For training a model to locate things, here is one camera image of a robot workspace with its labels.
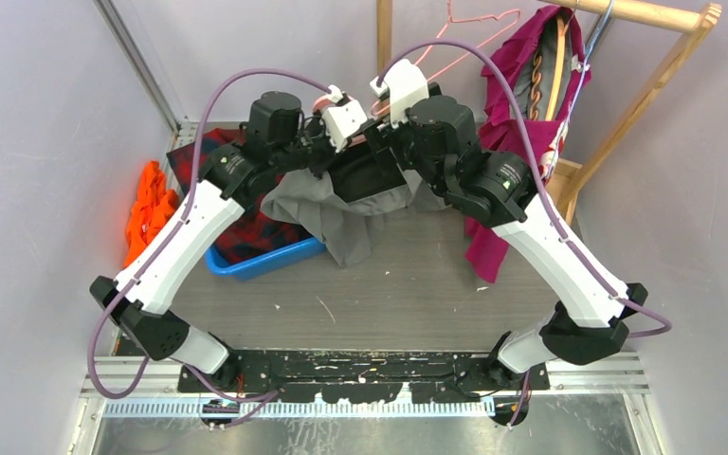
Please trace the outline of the red plaid skirt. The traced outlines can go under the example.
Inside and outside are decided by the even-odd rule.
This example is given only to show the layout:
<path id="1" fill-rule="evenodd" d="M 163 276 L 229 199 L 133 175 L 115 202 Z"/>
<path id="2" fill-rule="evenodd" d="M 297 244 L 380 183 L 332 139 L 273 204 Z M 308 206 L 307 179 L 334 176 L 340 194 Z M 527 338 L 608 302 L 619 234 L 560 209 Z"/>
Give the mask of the red plaid skirt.
<path id="1" fill-rule="evenodd" d="M 204 164 L 217 148 L 230 142 L 242 143 L 243 133 L 238 129 L 214 128 L 203 135 L 200 164 Z M 166 154 L 168 164 L 183 195 L 191 183 L 193 144 L 175 148 Z M 312 235 L 302 226 L 275 221 L 262 212 L 259 197 L 244 215 L 225 229 L 212 244 L 229 264 L 238 264 L 276 249 L 309 239 Z"/>

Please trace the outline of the wooden hanger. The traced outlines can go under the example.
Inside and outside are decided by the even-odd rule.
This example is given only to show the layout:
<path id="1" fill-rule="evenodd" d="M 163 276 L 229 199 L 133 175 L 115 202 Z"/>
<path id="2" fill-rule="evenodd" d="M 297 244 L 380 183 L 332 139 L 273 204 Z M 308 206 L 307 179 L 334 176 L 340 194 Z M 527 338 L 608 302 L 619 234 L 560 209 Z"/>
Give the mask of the wooden hanger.
<path id="1" fill-rule="evenodd" d="M 533 54 L 530 74 L 528 119 L 551 121 L 555 117 L 562 88 L 568 26 L 556 15 L 543 27 Z"/>

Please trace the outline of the floral white red garment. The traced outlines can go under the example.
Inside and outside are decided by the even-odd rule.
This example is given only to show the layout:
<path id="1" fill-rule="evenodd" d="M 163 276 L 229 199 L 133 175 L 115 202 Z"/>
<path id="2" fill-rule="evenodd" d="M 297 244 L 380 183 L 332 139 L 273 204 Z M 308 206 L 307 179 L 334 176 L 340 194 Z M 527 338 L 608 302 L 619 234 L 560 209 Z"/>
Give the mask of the floral white red garment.
<path id="1" fill-rule="evenodd" d="M 558 124 L 555 136 L 547 146 L 545 152 L 537 161 L 540 179 L 544 184 L 552 178 L 560 153 L 564 147 L 569 133 L 569 121 L 566 119 Z"/>

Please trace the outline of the grey garment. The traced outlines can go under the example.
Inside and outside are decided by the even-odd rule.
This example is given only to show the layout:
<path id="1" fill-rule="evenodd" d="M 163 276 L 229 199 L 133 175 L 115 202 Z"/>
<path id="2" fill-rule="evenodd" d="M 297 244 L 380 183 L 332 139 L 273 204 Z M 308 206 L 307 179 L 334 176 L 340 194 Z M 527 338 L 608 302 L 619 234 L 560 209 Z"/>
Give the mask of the grey garment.
<path id="1" fill-rule="evenodd" d="M 418 172 L 402 169 L 392 155 L 380 164 L 367 148 L 346 151 L 319 174 L 286 173 L 261 203 L 269 218 L 305 228 L 341 267 L 373 254 L 391 213 L 445 208 Z"/>

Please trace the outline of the magenta garment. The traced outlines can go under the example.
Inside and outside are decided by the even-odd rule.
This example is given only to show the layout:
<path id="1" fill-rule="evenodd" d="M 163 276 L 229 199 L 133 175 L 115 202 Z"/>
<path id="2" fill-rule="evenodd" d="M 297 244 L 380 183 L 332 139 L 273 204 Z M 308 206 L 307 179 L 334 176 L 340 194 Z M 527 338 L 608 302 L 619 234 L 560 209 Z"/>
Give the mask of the magenta garment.
<path id="1" fill-rule="evenodd" d="M 543 27 L 558 14 L 564 17 L 568 30 L 562 88 L 557 101 L 557 109 L 555 117 L 551 121 L 532 121 L 528 119 L 528 104 L 533 54 Z M 558 124 L 565 119 L 568 120 L 580 76 L 576 70 L 577 59 L 572 57 L 574 52 L 578 55 L 579 61 L 584 61 L 582 30 L 578 21 L 573 18 L 573 11 L 564 7 L 546 6 L 538 9 L 531 19 L 520 26 L 491 56 L 492 62 L 513 89 L 513 94 L 525 120 L 536 160 L 540 159 L 554 138 Z M 525 147 L 519 126 L 515 121 L 515 112 L 510 107 L 509 98 L 490 69 L 485 67 L 482 70 L 482 76 L 486 79 L 487 88 L 484 106 L 487 119 L 479 130 L 482 146 L 491 151 L 511 152 L 525 159 L 527 157 Z"/>

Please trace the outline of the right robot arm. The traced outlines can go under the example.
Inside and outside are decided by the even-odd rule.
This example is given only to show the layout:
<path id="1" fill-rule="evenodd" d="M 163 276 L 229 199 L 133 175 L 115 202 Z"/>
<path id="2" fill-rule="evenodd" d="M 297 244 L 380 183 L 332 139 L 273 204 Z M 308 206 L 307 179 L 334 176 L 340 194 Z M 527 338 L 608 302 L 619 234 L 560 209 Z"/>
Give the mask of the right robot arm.
<path id="1" fill-rule="evenodd" d="M 585 366 L 619 353 L 630 336 L 624 319 L 640 311 L 646 288 L 622 282 L 585 248 L 537 183 L 539 172 L 515 154 L 482 148 L 472 111 L 431 92 L 426 81 L 373 79 L 370 86 L 388 99 L 389 124 L 366 138 L 386 146 L 435 195 L 515 249 L 555 291 L 549 317 L 503 335 L 492 349 L 491 382 L 509 390 L 550 360 Z"/>

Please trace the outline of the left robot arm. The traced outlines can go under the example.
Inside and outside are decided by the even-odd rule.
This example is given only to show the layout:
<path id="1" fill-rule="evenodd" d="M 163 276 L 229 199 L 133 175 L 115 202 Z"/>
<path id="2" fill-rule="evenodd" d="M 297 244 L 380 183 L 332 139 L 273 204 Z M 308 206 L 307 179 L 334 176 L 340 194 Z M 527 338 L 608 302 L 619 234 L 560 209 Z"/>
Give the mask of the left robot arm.
<path id="1" fill-rule="evenodd" d="M 239 376 L 238 356 L 218 337 L 193 327 L 170 307 L 182 282 L 218 236 L 238 221 L 281 175 L 334 153 L 323 136 L 303 129 L 300 100 L 269 91 L 255 100 L 238 141 L 212 151 L 196 185 L 144 251 L 113 279 L 90 286 L 110 318 L 152 360 L 173 359 L 201 373 L 216 391 Z"/>

